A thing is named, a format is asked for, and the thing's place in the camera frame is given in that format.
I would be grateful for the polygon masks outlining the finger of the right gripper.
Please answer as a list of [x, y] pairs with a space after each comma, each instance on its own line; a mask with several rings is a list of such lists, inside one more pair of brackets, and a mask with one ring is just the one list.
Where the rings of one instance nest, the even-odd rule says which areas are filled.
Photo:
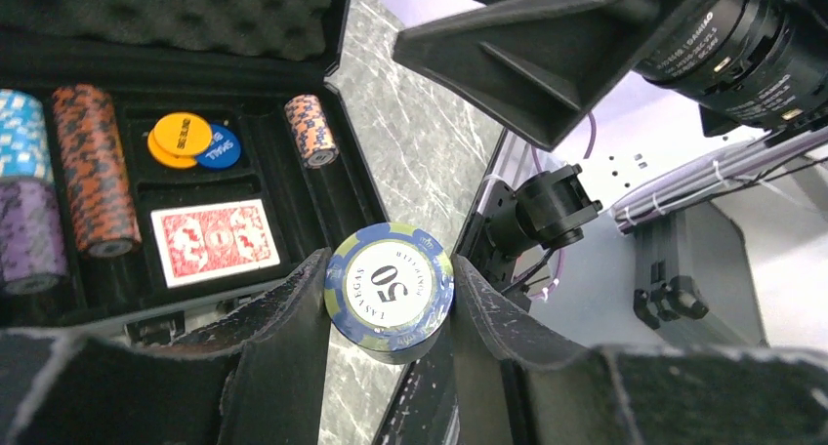
[[714, 0], [506, 0], [402, 30], [393, 59], [551, 150]]

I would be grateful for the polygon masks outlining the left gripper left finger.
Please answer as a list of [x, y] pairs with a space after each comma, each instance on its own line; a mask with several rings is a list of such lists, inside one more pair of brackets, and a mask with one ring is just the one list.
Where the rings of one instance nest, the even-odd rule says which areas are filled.
[[5, 444], [313, 444], [330, 321], [317, 250], [272, 289], [170, 344], [1, 334]]

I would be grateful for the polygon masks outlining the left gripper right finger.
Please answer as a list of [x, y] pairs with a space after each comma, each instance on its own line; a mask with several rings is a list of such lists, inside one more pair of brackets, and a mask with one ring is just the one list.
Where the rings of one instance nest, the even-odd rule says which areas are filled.
[[452, 260], [464, 444], [823, 444], [827, 356], [814, 350], [585, 348]]

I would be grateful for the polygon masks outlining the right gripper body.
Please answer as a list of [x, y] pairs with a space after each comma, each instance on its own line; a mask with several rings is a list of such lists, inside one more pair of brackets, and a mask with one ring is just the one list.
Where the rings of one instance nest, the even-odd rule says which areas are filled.
[[635, 68], [699, 106], [705, 132], [827, 120], [827, 0], [715, 0]]

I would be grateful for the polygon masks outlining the green blue chip stack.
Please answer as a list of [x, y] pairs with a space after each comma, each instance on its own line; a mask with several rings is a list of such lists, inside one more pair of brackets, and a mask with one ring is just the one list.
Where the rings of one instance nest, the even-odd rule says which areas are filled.
[[348, 237], [326, 270], [334, 327], [372, 358], [403, 365], [435, 344], [454, 300], [454, 270], [425, 230], [379, 222]]

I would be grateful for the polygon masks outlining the black poker set case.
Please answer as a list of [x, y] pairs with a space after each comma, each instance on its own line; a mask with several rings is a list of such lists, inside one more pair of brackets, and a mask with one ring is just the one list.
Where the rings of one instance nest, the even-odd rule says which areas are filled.
[[384, 221], [350, 2], [1, 0], [2, 326], [177, 328]]

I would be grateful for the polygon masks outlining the orange blue chip stack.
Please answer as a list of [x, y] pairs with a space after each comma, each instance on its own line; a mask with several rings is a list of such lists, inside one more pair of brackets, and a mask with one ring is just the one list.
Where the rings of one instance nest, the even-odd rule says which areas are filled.
[[319, 169], [336, 160], [339, 148], [317, 96], [294, 97], [285, 104], [284, 111], [307, 168]]

